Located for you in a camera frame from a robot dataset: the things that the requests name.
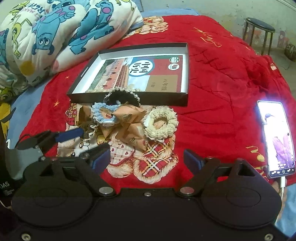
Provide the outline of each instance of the blue scrunchie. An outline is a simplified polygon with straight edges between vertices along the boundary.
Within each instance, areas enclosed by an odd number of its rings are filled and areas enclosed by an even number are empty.
[[[91,107],[91,112],[94,115],[94,119],[96,122],[99,122],[100,124],[104,123],[105,121],[113,121],[114,123],[117,122],[117,118],[115,116],[112,116],[111,119],[106,119],[102,116],[100,109],[101,108],[106,108],[108,110],[111,110],[111,112],[114,112],[118,109],[119,105],[107,105],[106,103],[95,103]]]

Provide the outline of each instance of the white scrunchie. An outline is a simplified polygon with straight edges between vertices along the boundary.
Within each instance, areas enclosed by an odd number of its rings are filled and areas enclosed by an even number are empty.
[[[167,125],[156,129],[153,126],[155,120],[163,117],[167,119]],[[145,135],[151,140],[164,142],[166,138],[171,137],[174,134],[174,132],[177,130],[178,124],[179,122],[177,121],[176,112],[174,112],[172,109],[153,109],[144,122],[144,126],[146,127]]]

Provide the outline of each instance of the box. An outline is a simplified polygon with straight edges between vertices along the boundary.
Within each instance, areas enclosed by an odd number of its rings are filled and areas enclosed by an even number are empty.
[[[188,84],[187,43],[147,44],[97,53],[67,95],[73,103],[103,102],[119,86],[144,105],[186,106]]]

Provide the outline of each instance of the stool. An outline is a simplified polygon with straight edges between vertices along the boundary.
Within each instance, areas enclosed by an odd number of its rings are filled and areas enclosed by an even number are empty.
[[[246,29],[244,31],[244,36],[242,38],[243,40],[245,40],[245,38],[246,38],[247,29],[248,29],[249,24],[253,25],[250,46],[252,46],[255,27],[265,31],[265,38],[264,38],[263,49],[262,49],[261,55],[264,54],[264,49],[265,49],[266,41],[267,41],[267,35],[268,35],[268,33],[271,33],[270,44],[269,44],[269,49],[268,49],[268,55],[269,55],[270,49],[271,49],[271,44],[272,44],[272,37],[273,37],[274,33],[276,32],[275,28],[273,26],[261,21],[261,20],[256,19],[256,18],[246,18]]]

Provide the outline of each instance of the person's hand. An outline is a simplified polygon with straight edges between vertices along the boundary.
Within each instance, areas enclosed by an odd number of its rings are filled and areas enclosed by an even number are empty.
[[[273,184],[272,184],[272,187],[277,191],[277,193],[279,195],[281,195],[280,193],[280,188],[279,188],[279,183],[277,181],[275,181]],[[279,217],[278,217],[278,220],[280,220],[282,214],[283,214],[283,210],[285,208],[285,204],[286,204],[286,201],[287,201],[287,187],[284,188],[284,196],[283,196],[283,200],[281,202],[281,211],[279,213]]]

